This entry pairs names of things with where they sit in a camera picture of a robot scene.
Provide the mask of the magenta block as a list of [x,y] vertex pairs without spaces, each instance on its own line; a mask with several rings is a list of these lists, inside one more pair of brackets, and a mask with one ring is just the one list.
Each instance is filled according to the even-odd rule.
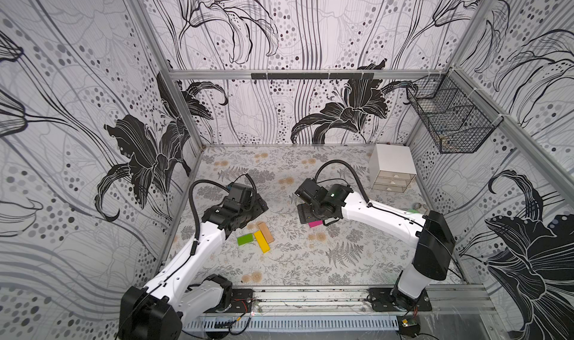
[[314,228],[314,227],[317,227],[317,226],[321,226],[322,224],[323,224],[323,222],[322,222],[321,220],[317,220],[317,221],[308,223],[308,225],[309,225],[310,228]]

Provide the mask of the green block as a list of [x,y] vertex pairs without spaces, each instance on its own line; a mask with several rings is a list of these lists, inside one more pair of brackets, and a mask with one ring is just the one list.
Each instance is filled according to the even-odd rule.
[[245,244],[249,244],[249,243],[253,242],[254,240],[255,240],[254,234],[248,233],[246,235],[239,236],[237,238],[237,244],[238,244],[238,246],[242,246]]

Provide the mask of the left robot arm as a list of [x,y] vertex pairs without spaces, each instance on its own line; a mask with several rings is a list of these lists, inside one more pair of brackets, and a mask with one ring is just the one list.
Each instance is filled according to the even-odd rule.
[[199,215],[194,197],[188,197],[194,218],[193,238],[142,288],[130,287],[120,303],[116,339],[179,339],[186,320],[209,310],[226,310],[231,304],[233,284],[213,274],[193,286],[206,260],[220,250],[237,229],[245,228],[268,210],[250,174],[248,184],[236,181],[227,186],[212,180],[197,180],[224,191],[222,201]]

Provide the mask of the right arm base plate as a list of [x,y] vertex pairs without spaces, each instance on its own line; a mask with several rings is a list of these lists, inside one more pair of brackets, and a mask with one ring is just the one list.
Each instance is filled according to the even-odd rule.
[[366,301],[377,313],[390,312],[430,312],[433,308],[425,289],[418,298],[409,298],[394,287],[375,287],[367,290]]

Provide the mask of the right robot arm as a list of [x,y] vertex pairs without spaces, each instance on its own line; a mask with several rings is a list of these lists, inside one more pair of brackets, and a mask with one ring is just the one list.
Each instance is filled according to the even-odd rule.
[[[336,183],[329,189],[322,186],[318,178],[332,164],[348,168],[357,188],[348,183]],[[426,287],[433,281],[446,279],[454,262],[455,240],[443,214],[406,212],[371,200],[354,168],[340,159],[324,163],[294,194],[302,201],[297,206],[302,223],[319,220],[330,226],[339,220],[351,220],[392,235],[415,250],[410,264],[390,291],[393,306],[414,311],[424,298]]]

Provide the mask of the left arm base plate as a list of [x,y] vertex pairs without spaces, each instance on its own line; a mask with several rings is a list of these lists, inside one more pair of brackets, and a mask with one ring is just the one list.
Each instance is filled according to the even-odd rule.
[[217,307],[207,310],[206,313],[249,313],[254,305],[253,289],[232,289],[229,295],[224,297],[225,302]]

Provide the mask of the yellow block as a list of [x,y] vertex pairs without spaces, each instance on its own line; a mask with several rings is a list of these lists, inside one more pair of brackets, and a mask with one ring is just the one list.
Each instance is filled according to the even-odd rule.
[[268,243],[267,240],[265,239],[263,233],[262,233],[261,231],[257,231],[257,232],[254,233],[254,237],[255,237],[255,239],[256,239],[256,241],[257,241],[257,244],[258,244],[260,250],[261,250],[263,253],[269,252],[269,250],[270,250],[271,248],[270,248],[270,246],[269,246],[269,243]]

